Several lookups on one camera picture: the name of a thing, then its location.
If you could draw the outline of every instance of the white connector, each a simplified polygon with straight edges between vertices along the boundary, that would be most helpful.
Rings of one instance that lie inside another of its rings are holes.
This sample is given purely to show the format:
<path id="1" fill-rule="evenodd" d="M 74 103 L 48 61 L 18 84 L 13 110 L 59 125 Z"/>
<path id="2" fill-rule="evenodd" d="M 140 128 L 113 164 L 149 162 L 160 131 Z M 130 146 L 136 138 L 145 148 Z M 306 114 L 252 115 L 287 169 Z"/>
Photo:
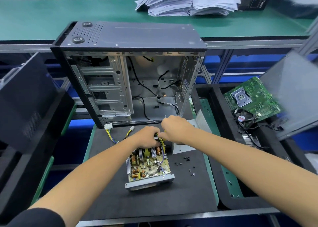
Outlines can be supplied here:
<path id="1" fill-rule="evenodd" d="M 104 125 L 104 129 L 112 129 L 113 128 L 113 124 L 109 123 L 109 124 L 105 124 Z"/>

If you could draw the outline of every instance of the paper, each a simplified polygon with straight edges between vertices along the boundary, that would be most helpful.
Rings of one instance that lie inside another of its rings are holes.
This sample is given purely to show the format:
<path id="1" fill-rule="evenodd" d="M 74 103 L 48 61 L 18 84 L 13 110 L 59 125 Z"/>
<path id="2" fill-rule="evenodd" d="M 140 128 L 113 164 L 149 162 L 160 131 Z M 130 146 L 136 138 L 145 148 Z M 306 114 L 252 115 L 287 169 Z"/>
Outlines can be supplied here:
<path id="1" fill-rule="evenodd" d="M 241 0 L 139 0 L 138 10 L 143 4 L 150 16 L 189 16 L 204 14 L 228 15 L 238 9 Z"/>

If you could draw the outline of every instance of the black foam mat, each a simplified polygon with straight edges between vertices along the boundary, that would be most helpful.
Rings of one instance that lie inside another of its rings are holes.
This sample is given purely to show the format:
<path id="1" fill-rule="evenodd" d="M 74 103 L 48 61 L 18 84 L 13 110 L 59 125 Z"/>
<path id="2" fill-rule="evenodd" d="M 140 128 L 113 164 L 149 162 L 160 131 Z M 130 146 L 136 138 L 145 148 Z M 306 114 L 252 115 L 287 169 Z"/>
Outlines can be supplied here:
<path id="1" fill-rule="evenodd" d="M 133 133 L 144 125 L 135 126 Z M 111 131 L 115 140 L 122 140 L 130 127 L 117 127 Z M 104 129 L 96 129 L 89 157 L 113 146 Z M 161 215 L 193 214 L 217 211 L 213 189 L 206 170 L 203 153 L 197 150 L 174 154 L 167 150 L 172 183 L 156 187 L 128 191 L 126 163 L 118 170 L 101 195 L 93 203 L 82 220 L 147 217 Z"/>

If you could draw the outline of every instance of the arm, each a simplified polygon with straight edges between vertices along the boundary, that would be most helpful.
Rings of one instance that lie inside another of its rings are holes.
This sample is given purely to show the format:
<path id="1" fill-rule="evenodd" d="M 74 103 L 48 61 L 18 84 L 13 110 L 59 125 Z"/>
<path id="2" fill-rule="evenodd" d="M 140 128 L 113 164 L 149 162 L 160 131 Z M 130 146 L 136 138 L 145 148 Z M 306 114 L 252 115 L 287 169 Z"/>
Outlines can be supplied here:
<path id="1" fill-rule="evenodd" d="M 179 116 L 162 121 L 160 137 L 213 157 L 250 189 L 303 226 L 318 226 L 318 176 L 258 149 L 194 128 Z"/>
<path id="2" fill-rule="evenodd" d="M 68 174 L 30 209 L 50 209 L 63 218 L 66 227 L 75 226 L 135 149 L 159 145 L 154 140 L 154 134 L 159 132 L 159 128 L 146 126 L 90 158 Z"/>

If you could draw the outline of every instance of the motherboard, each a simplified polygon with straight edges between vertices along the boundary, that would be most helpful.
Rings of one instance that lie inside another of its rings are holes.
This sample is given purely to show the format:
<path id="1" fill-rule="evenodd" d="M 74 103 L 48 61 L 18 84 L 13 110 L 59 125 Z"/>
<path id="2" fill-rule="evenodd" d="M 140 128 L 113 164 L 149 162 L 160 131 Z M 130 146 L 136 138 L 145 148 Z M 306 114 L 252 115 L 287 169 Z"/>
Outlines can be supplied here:
<path id="1" fill-rule="evenodd" d="M 257 77 L 226 92 L 224 97 L 231 110 L 242 108 L 257 117 L 255 122 L 276 115 L 283 110 Z"/>
<path id="2" fill-rule="evenodd" d="M 127 159 L 129 182 L 169 173 L 171 172 L 164 146 L 138 148 Z"/>

